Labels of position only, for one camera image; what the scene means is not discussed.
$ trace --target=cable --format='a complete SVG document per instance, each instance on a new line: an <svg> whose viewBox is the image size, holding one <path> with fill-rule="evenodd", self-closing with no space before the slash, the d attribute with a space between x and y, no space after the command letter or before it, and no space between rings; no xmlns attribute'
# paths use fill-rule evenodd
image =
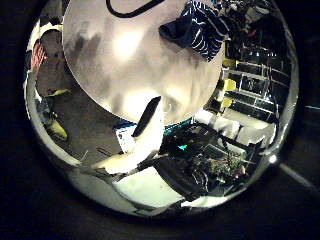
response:
<svg viewBox="0 0 320 240"><path fill-rule="evenodd" d="M150 10L151 8L157 6L158 4L162 3L163 1L165 1L165 0L151 0L150 2L146 3L142 7L138 8L132 12L129 12L129 13L119 13L116 10L114 10L114 8L112 7L112 4L111 4L111 0L106 0L106 5L107 5L109 12L118 18L133 18L133 17L136 17L136 16Z"/></svg>
<svg viewBox="0 0 320 240"><path fill-rule="evenodd" d="M273 86L272 86L273 82L272 82L272 68L270 66L270 53L268 53L268 60L267 60L267 77L269 79L268 90L270 92L270 95L275 107L275 114L276 114L277 121L279 121L279 118L280 118L279 107L278 107L277 99L274 96Z"/></svg>
<svg viewBox="0 0 320 240"><path fill-rule="evenodd" d="M226 150L226 152L227 152L228 166L231 167L230 151L229 151L229 148L228 148L228 144L226 143L225 140L223 140L223 139L221 139L221 140L222 140L223 147L225 148L225 150Z"/></svg>
<svg viewBox="0 0 320 240"><path fill-rule="evenodd" d="M86 156L87 156L88 153L89 153L89 150L87 150L87 151L84 153L83 157L80 159L80 162L82 162L82 161L86 158Z"/></svg>
<svg viewBox="0 0 320 240"><path fill-rule="evenodd" d="M232 144L236 147L239 147L239 148L242 148L244 150L246 150L247 152L251 152L251 151L254 151L255 149L249 147L249 146L246 146L242 143L239 143L237 142L236 140L233 140L233 139L230 139L230 138L227 138L225 136L223 136L221 133L219 133L218 131L214 130L213 128L211 128L210 126L204 124L204 123L193 123L191 125L192 126L199 126L199 127L202 127L206 130L208 130L212 135L215 135L217 136L218 138L220 138L222 141L225 141L226 143L229 143L229 144Z"/></svg>

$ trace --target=blue cloth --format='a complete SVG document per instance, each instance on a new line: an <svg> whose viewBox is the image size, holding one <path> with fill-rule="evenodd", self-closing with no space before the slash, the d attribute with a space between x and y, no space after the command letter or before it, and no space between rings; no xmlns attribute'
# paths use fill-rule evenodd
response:
<svg viewBox="0 0 320 240"><path fill-rule="evenodd" d="M191 47L210 62L230 32L230 20L204 3L187 2L180 17L160 26L160 35L181 48Z"/></svg>

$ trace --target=yellow object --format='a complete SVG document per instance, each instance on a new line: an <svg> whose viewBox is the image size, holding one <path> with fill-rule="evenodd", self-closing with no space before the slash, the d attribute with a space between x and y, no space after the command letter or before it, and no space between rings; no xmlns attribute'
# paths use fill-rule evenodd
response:
<svg viewBox="0 0 320 240"><path fill-rule="evenodd" d="M68 139L66 131L55 119L53 120L52 124L48 127L48 130L51 131L55 137L59 138L62 141L66 141Z"/></svg>
<svg viewBox="0 0 320 240"><path fill-rule="evenodd" d="M230 58L225 58L222 61L222 65L224 67L236 67L237 65L237 61L235 59L230 59Z"/></svg>
<svg viewBox="0 0 320 240"><path fill-rule="evenodd" d="M221 108L227 108L230 107L232 104L232 99L230 98L224 98L222 103L221 103Z"/></svg>
<svg viewBox="0 0 320 240"><path fill-rule="evenodd" d="M236 90L237 83L230 78L224 80L223 91L233 91Z"/></svg>

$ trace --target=black cable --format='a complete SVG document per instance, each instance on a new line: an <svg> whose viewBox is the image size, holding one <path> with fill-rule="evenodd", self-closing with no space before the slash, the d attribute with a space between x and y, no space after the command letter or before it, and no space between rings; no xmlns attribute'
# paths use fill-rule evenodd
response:
<svg viewBox="0 0 320 240"><path fill-rule="evenodd" d="M230 139L230 138L227 138L225 136L223 136L221 133L219 133L218 131L214 130L213 128L211 128L210 126L204 124L204 123L193 123L191 126L199 126L199 127L202 127L206 130L208 130L212 135L215 135L217 136L218 138L220 138L222 141L225 141L226 143L229 143L229 144L232 144L236 147L239 147L239 148L242 148L244 150L246 150L247 152L251 152L255 149L249 147L249 146L246 146L242 143L239 143L237 142L236 140L233 140L233 139Z"/></svg>
<svg viewBox="0 0 320 240"><path fill-rule="evenodd" d="M280 126L280 113L279 113L279 108L278 108L278 104L277 104L277 99L276 97L274 96L274 92L273 92L273 87L271 86L271 84L273 84L272 82L272 68L270 66L270 56L268 54L268 60L267 60L267 75L268 75L268 78L269 78L269 87L268 87L268 90L270 92L270 95L271 95L271 99L272 99L272 102L275 106L275 114L276 114L276 134L275 134L275 137L274 139L277 139L277 136L279 135L279 126Z"/></svg>
<svg viewBox="0 0 320 240"><path fill-rule="evenodd" d="M109 12L118 18L133 18L133 17L136 17L136 16L150 10L151 8L157 6L158 4L162 3L163 1L165 1L165 0L151 0L150 2L146 3L142 7L138 8L132 12L129 12L129 13L119 13L116 10L114 10L114 8L112 7L112 4L111 4L111 0L106 0L106 5L107 5Z"/></svg>
<svg viewBox="0 0 320 240"><path fill-rule="evenodd" d="M222 140L222 144L227 152L227 161L228 161L228 166L231 168L231 160L230 160L230 151L229 151L229 148L228 148L228 144L226 143L225 140Z"/></svg>

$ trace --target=black background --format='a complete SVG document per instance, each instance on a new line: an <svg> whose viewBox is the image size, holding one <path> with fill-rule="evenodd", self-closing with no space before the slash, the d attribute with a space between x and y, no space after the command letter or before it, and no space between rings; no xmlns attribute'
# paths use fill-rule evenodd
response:
<svg viewBox="0 0 320 240"><path fill-rule="evenodd" d="M24 49L46 1L0 2L0 240L319 239L319 199L277 166L235 200L190 219L151 221L105 209L65 183L25 114ZM280 159L320 185L320 16L316 3L277 1L300 61L298 112Z"/></svg>

